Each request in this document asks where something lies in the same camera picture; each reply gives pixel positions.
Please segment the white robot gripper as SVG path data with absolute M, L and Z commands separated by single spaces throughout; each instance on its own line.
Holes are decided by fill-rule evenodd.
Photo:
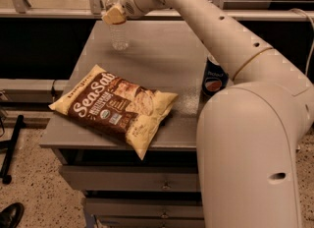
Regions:
M 103 15 L 102 20 L 107 25 L 123 24 L 127 20 L 126 15 L 129 18 L 136 19 L 145 16 L 151 11 L 164 8 L 160 0 L 121 0 L 121 3 L 123 7 L 114 5 Z

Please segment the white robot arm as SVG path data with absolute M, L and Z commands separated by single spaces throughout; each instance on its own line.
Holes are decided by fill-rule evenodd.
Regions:
M 206 228 L 302 228 L 296 149 L 314 121 L 314 85 L 209 0 L 121 0 L 138 18 L 179 12 L 233 85 L 204 105 L 196 148 Z

